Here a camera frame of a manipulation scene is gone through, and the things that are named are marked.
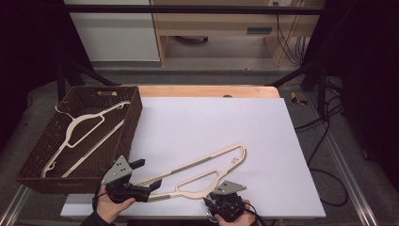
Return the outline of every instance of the cable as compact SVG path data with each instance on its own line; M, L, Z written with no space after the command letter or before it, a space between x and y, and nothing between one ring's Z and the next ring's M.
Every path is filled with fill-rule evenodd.
M348 194L348 192L347 192L347 190L346 190L345 185L343 184L343 181L342 181L340 178L338 178L337 176L335 176L335 175L333 175L332 173L329 173L329 172L327 172L327 171L325 171L325 170L310 168L310 164L311 164L311 161L313 160L313 157L314 157L315 154L317 153L317 151L318 151L320 145L322 144L324 138L325 138L326 135L327 135L327 132L328 132L328 129L329 129L329 125L330 125L330 121L329 121L329 120L330 120L330 117L331 117L332 115L337 114L338 112L341 112L341 110L340 110L340 111L335 112L334 114L332 114L332 115L330 116L330 113L331 113L331 112L333 112L333 111L334 111L335 109L337 109L338 107L341 107L342 105L336 105L333 109L328 110L328 106L330 105L331 101L334 100L334 99L337 99L337 98L341 98L341 95L336 95L336 96L330 98L330 99L327 101L327 103L326 103L326 112L327 112L327 114L326 114L325 117L324 117L324 121L327 123L327 127L326 127L325 132L323 133L322 137L320 138L319 142L317 143L316 147L314 148L313 152L311 153L311 157L310 157L310 158L308 159L308 161L307 161L307 166L308 166L308 168L309 168L310 171L317 171L317 172L324 173L325 175L330 176L331 178L333 178L334 180L336 180L336 181L342 186L342 188L343 188L343 190L344 190L344 193L345 193L345 196L344 196L344 199L343 199L342 202L338 202L338 203L328 202L328 201L326 201L325 199L323 199L323 197L320 197L320 201L321 201L322 203L328 204L328 205L331 205L331 206L335 206L335 207L340 207L340 206L344 206L344 205L348 202L348 200L349 200L349 194ZM316 121L322 121L322 119L323 119L323 117L317 119ZM312 121L312 122L306 124L306 126L312 125L313 123L314 123L314 121Z
M341 109L338 109L339 107L342 107L342 106L343 106L343 105L336 105L336 106L334 106L334 108L332 108L331 110L329 110L329 111L328 111L329 117L331 118L332 116L334 116L334 115L336 115L336 114L342 112ZM318 119L316 119L316 120L314 120L314 121L311 121L311 122L308 122L308 123L306 123L306 124L304 124L304 125L301 125L301 126L296 127L296 128L295 128L295 131L296 131L297 133L302 133L302 132L305 132L305 131L308 131L308 130L312 129L312 128L315 127L315 126L321 125L321 124L323 124L324 122L326 122L325 118L320 117L320 118L318 118Z
M343 187L343 191L344 191L344 193L345 193L345 198L343 199L342 202L338 202L338 203L327 202L327 201L324 200L323 198L320 198L320 201L321 201L321 202L323 202L323 203L325 203L325 204L328 204L328 205L331 205L331 206L335 206L335 207L341 207L341 206L346 205L346 203L347 203L348 200L349 200L349 193L348 193L348 191L346 190L345 185L343 184L343 181L341 181L340 178L338 178L337 176L335 176L335 175L333 175L333 174L331 174L331 173L329 173L329 172L327 172L327 171L321 170L321 169L309 168L309 170L310 170L310 171L318 171L318 172L324 173L324 174L326 174L326 175L332 177L333 179L335 179L335 180L336 180L338 183L340 183L341 186Z
M231 204L231 206L237 207L238 209L244 210L249 212L250 214L252 214L253 216L255 216L256 220L258 220L258 222L261 223L262 226L267 226L266 223L263 221L263 219L261 218L261 216L258 215L258 213L256 213L255 208L253 207L253 205L247 203L250 207L253 208L254 211L250 210L250 209L246 209L246 207L242 207L236 204Z
M295 43L295 57L302 64L305 57L306 37L296 38Z
M278 7L278 6L279 6L279 3L273 4L273 6ZM297 17L297 15L294 17L294 21L293 21L293 23L291 24L289 34L291 34L291 32L292 32L293 29L294 29L294 24L295 24L296 17ZM295 65L301 65L301 64L302 64L302 61L303 61L303 56L302 56L302 57L297 57L297 55L296 55L296 45L295 45L295 56L293 55L293 53L291 52L289 43L288 43L288 41L285 39L284 34L282 33L282 31L281 31L281 29L280 29L280 27L279 27L279 15L278 15L278 14L276 14L276 18L277 18L277 30L278 30L278 31L277 31L277 40L278 40L278 42L279 42L279 46L282 48L283 52L285 53L285 55L287 56L288 60L290 60L291 63L293 63L293 64L295 64ZM280 42L280 40L279 40L279 33L281 34L282 38L284 39L285 46L287 47L288 52L290 53L291 57L288 55L287 51L285 51L285 47L281 44L281 42Z
M106 192L103 193L103 194L101 194L101 195L99 195L99 196L97 196L97 199L100 198L100 197L102 197L102 196L105 195L105 194L106 194Z
M293 61L291 60L290 56L287 54L287 51L285 51L284 46L281 44L281 41L279 40L279 33L281 33L282 38L283 38L284 41L285 41L285 46L287 46L287 49L288 49L288 51L290 52L291 57L293 57L293 54L291 53L291 50L290 50L290 46L288 45L287 40L285 39L284 35L282 34L281 29L279 28L279 15L278 15L278 14L276 15L276 18L277 18L277 41L279 42L279 46L282 48L282 51L283 51L283 52L285 53L285 55L287 56L288 60L290 60L290 62L291 62L292 64L298 65L299 62L293 62Z

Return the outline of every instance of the wicker basket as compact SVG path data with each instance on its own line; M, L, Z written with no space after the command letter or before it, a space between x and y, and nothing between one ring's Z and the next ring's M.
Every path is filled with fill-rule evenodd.
M66 147L56 159L56 166L46 177L41 171L66 139L72 122L86 114L97 114L122 101L130 101L124 108L104 114L104 121L74 148ZM73 87L57 108L40 139L24 162L16 181L42 194L93 193L104 171L114 160L129 157L132 140L143 106L138 87ZM98 147L68 177L61 176L106 134L124 120L123 125ZM100 117L78 123L72 131L70 144L74 144L101 121Z

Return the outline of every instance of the beige plastic hanger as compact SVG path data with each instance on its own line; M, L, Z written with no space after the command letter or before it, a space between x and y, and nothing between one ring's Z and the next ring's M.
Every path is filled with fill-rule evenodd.
M91 134L97 127L99 127L105 121L105 117L104 117L105 113L108 113L109 111L114 110L114 109L123 108L125 105L128 105L128 104L130 104L129 101L123 101L123 102L120 102L120 103L118 103L116 105L113 105L113 106L107 108L106 110L104 110L102 112L99 112L97 114L82 115L82 116L79 116L76 119L74 117L72 117L68 113L64 113L64 112L58 111L58 109L56 108L56 111L58 111L60 113L63 113L63 114L67 114L68 116L70 116L71 119L72 119L72 122L70 123L70 125L67 128L67 132L66 132L66 136L65 136L64 142L61 144L61 146L58 148L56 153L52 156L52 158L45 165L45 167L41 171L40 177L46 177L47 171L52 170L56 166L56 158L62 153L62 151L65 149L65 147L74 148L83 139L85 139L89 134ZM71 135L72 135L72 132L73 132L74 128L76 127L76 125L78 125L82 121L89 120L89 119L94 119L94 118L97 118L97 117L100 117L101 121L99 121L92 129L90 129L85 135L83 135L74 144L70 144L69 143Z
M118 123L111 131L108 132L96 145L94 145L88 152L85 153L73 166L68 169L67 172L64 173L61 177L68 177L76 168L78 168L92 153L94 153L109 137L111 137L119 128L122 127L123 125L122 120L120 123Z
M219 180L222 177L224 177L226 174L228 174L233 169L238 167L244 161L244 159L247 156L247 148L246 148L245 144L243 144L243 143L234 143L234 144L232 144L232 145L230 145L230 146L228 146L228 147L226 147L226 148L224 148L222 150L216 151L214 153L210 153L210 154L208 154L208 155L206 155L206 156L204 156L204 157L202 157L202 158L200 158L198 160L195 160L195 161L193 161L191 163L185 164L185 165L183 165L181 167L178 167L178 168L175 168L175 169L171 169L171 170L167 170L167 171L161 172L161 173L153 176L152 178L148 178L146 180L137 182L137 183L135 183L135 185L136 186L143 186L143 185L158 181L158 180L160 180L162 178L165 178L165 177L167 177L169 175L172 175L174 173L177 173L179 171L187 170L187 169L192 168L192 167L194 167L194 166L196 166L198 164L201 164L203 162L206 162L206 161L209 161L209 160L211 160L213 158L221 156L224 153L228 153L228 152L231 152L233 150L236 150L237 148L239 148L240 151L241 151L239 156L234 157L234 159L232 160L231 164L228 165L225 169L223 169L223 170L211 169L209 171L204 172L201 175L195 176L195 177L190 178L190 179L188 179L186 181L178 183L175 186L175 190L173 192L163 193L163 194L151 194L150 197L149 197L148 202L156 202L156 201L167 200L167 199L176 198L176 197L186 197L188 199L193 199L193 200L202 199L202 198L206 197L209 193L211 193L213 190L215 190ZM205 177L207 175L210 175L212 173L216 173L216 178L204 190L198 191L198 192L190 192L190 191L181 191L180 190L180 187L185 186L187 184L190 184L190 183L192 183L194 181L197 181L198 179L200 179L202 177Z

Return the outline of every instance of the black curtain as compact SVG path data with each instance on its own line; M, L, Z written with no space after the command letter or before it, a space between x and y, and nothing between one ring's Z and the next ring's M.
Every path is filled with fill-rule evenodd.
M323 65L327 75L342 78L348 119L366 153L380 163L399 191L398 14L399 1L359 0L328 45ZM321 18L306 60L313 58L338 22L334 20Z
M27 107L32 89L56 80L62 60L72 58L92 70L88 55L67 12L46 4L62 0L2 1L0 8L0 150ZM79 82L78 72L68 78Z

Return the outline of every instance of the white board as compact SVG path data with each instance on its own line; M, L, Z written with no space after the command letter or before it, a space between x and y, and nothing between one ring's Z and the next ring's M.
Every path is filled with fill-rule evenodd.
M132 182L179 167L235 142L247 146L247 158L224 179L244 185L238 194L267 218L322 218L325 211L300 149L294 127L280 98L142 98L143 112L130 161L146 159ZM236 153L191 170L192 175L229 164ZM176 174L157 193L186 180ZM201 190L212 178L185 187ZM91 213L92 195L70 195L61 216ZM127 218L206 218L203 200L175 198L135 203Z

